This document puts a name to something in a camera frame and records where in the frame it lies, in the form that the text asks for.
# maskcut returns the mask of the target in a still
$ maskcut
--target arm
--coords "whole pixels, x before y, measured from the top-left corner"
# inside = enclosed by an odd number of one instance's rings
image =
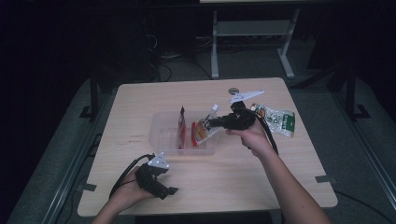
[[[331,223],[317,202],[276,155],[257,120],[249,129],[227,130],[226,133],[239,135],[242,145],[250,147],[253,155],[259,158],[288,223]]]
[[[111,196],[108,202],[103,206],[92,224],[112,223],[117,215],[123,210],[135,205],[136,203],[154,196],[144,189],[141,189],[135,181],[134,172],[138,169],[135,167],[124,178],[124,185],[120,186]]]

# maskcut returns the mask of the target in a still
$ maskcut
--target clear plastic container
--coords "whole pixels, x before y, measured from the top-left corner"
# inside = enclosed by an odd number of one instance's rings
[[[177,123],[180,113],[178,111],[158,112],[153,115],[148,141],[158,153],[166,156],[176,155],[213,155],[219,144],[219,134],[215,133],[197,147],[192,145],[191,124],[207,116],[207,111],[184,112],[186,120],[186,140],[183,149],[178,149]]]

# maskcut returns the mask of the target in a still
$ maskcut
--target plastic lid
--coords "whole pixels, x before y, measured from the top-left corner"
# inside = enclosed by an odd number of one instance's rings
[[[218,110],[219,110],[219,106],[218,106],[218,105],[213,105],[213,106],[212,106],[212,110],[218,111]]]

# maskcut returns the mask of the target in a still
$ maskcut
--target person's left hand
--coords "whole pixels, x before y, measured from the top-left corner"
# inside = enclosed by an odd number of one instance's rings
[[[107,205],[112,206],[118,213],[141,200],[154,198],[154,195],[144,189],[141,189],[137,184],[134,172],[138,168],[139,166],[136,166],[127,176],[125,176],[121,186],[114,192],[107,202]]]

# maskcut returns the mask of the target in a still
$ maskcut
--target wooden table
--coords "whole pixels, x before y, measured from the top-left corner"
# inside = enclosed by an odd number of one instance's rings
[[[246,100],[247,106],[259,103],[295,112],[294,137],[274,134],[279,156],[321,207],[336,206],[331,184],[316,180],[316,176],[326,174],[284,81],[281,78],[254,78],[120,86],[87,181],[96,189],[84,190],[78,213],[84,217],[95,216],[124,169],[134,159],[155,152],[149,143],[149,129],[155,113],[177,112],[182,105],[190,111],[208,111],[213,104],[218,104],[219,115],[226,115],[232,112],[228,93],[231,87],[241,92],[265,91]],[[145,200],[123,214],[166,215],[279,208],[260,161],[241,145],[237,136],[229,136],[221,130],[219,145],[213,155],[170,156],[166,159],[170,170],[160,175],[159,180],[166,187],[179,188],[178,192],[164,200]]]

